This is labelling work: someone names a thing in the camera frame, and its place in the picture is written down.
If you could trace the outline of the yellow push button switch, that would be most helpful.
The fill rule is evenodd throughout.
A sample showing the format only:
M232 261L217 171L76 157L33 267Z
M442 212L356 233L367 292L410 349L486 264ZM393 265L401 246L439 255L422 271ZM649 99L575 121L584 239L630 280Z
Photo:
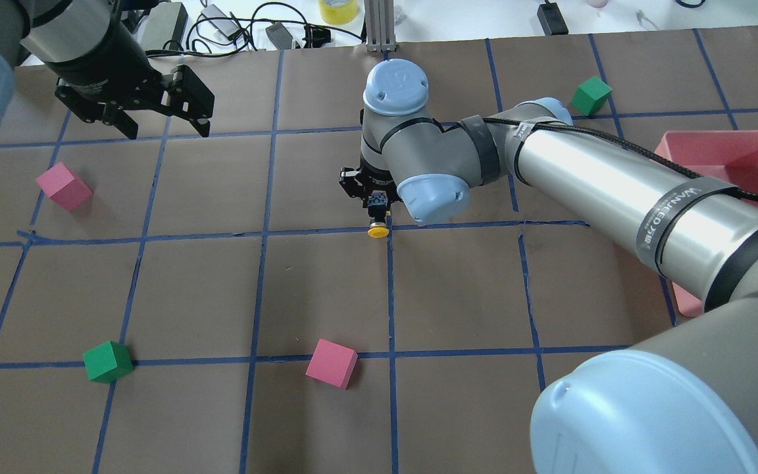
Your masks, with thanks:
M366 211L370 218L367 234L371 239L384 239L390 234L387 218L389 215L390 200L387 192L371 192L366 199Z

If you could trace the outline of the pink foam cube near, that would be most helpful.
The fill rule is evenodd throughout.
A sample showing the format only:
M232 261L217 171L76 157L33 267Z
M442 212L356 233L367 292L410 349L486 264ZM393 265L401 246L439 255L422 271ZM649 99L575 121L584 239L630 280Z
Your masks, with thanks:
M35 181L46 197L67 212L81 207L93 197L93 190L63 163L54 164Z

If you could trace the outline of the pink foam cube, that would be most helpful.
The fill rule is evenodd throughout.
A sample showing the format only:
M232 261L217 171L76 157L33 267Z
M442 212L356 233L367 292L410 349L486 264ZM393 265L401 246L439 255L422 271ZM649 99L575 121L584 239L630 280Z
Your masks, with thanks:
M35 181L46 197L67 212L81 207L93 197L93 190L63 163L54 164Z
M321 338L316 343L305 375L337 389L346 390L358 357L355 349Z

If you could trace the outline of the yellow tape roll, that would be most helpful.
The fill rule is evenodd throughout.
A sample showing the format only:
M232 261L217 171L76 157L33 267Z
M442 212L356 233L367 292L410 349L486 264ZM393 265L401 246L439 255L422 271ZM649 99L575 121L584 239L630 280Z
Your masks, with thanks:
M321 18L330 25L344 25L356 19L359 12L355 0L320 0L318 9Z

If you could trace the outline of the pink foam cube centre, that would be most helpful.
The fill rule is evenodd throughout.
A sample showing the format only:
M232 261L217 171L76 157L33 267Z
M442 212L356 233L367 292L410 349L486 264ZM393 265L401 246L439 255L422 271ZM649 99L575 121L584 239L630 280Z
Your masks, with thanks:
M316 343L305 375L337 389L346 390L358 357L355 349L321 338Z

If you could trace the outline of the green foam cube far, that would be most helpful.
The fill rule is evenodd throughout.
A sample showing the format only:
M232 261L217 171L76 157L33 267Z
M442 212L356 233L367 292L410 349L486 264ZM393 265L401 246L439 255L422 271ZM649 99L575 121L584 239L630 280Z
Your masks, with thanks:
M582 116L593 116L607 102L613 88L601 78L593 76L577 86L570 104Z

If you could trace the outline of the green foam cube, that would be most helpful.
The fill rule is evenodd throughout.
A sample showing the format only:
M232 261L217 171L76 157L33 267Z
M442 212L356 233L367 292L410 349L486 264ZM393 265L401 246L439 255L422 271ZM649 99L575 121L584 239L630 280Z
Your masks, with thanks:
M100 343L84 352L82 363L93 383L111 384L134 370L129 348L115 341Z
M582 116L593 116L607 102L613 88L601 78L593 76L577 86L570 104Z

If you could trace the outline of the green foam cube centre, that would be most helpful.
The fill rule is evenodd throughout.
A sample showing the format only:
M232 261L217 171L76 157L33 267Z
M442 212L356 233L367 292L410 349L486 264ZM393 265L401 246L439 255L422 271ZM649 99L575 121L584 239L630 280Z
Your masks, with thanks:
M111 384L134 370L129 348L115 341L100 343L84 352L82 363L93 383Z

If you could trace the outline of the pink plastic bin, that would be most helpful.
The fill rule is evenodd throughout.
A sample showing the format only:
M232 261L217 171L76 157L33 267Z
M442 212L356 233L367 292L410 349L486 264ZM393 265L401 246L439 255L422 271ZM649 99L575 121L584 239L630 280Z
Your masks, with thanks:
M640 226L638 256L670 277L683 316L758 315L758 131L673 131L656 153L682 171Z

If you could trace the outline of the aluminium frame post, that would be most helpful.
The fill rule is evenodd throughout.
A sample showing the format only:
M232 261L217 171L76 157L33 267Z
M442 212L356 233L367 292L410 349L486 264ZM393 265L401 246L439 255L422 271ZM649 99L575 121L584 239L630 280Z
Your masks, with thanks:
M394 1L364 1L364 12L366 50L370 52L397 51Z

